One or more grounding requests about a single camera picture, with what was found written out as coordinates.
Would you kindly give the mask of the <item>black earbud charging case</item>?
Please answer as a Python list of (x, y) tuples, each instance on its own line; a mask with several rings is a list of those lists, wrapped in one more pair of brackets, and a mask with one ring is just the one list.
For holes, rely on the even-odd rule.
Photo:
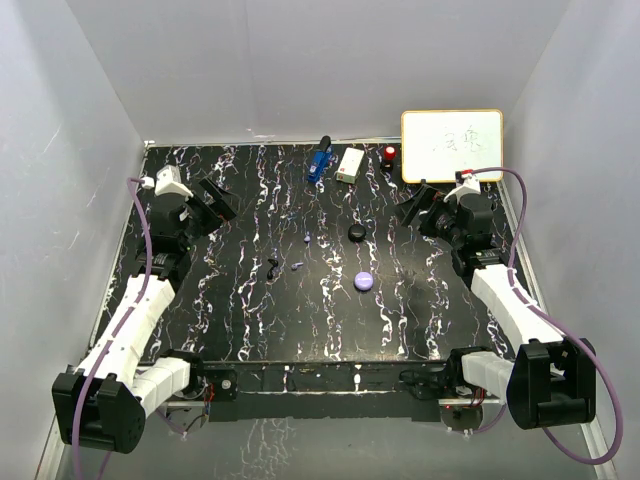
[(366, 228), (361, 224), (353, 224), (347, 231), (348, 239), (354, 243), (359, 243), (365, 240), (367, 235)]

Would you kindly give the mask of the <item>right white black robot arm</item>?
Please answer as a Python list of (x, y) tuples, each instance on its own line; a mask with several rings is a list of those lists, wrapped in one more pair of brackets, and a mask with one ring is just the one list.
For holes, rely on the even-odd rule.
[(452, 352), (447, 388), (466, 397), (479, 387), (505, 405), (522, 429), (591, 422), (596, 413), (596, 368), (576, 343), (533, 312), (491, 232), (494, 204), (469, 178), (444, 193), (423, 183), (397, 205), (402, 225), (420, 220), (423, 236), (451, 248), (452, 265), (469, 290), (488, 308), (516, 357), (505, 360), (485, 347)]

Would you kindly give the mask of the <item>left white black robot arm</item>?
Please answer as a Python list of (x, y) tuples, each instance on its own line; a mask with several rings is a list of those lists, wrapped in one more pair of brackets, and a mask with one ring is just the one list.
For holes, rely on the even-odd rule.
[(152, 366), (139, 367), (151, 334), (190, 271), (193, 245), (236, 216), (227, 200), (230, 192), (209, 178), (199, 184), (207, 199), (168, 169), (155, 178), (129, 181), (132, 189), (175, 195), (181, 203), (151, 218), (140, 203), (135, 205), (143, 229), (137, 257), (141, 266), (128, 278), (116, 312), (93, 348), (52, 385), (61, 438), (74, 449), (129, 453), (147, 418), (166, 400), (176, 393), (194, 399), (205, 390), (207, 376), (193, 353), (170, 350)]

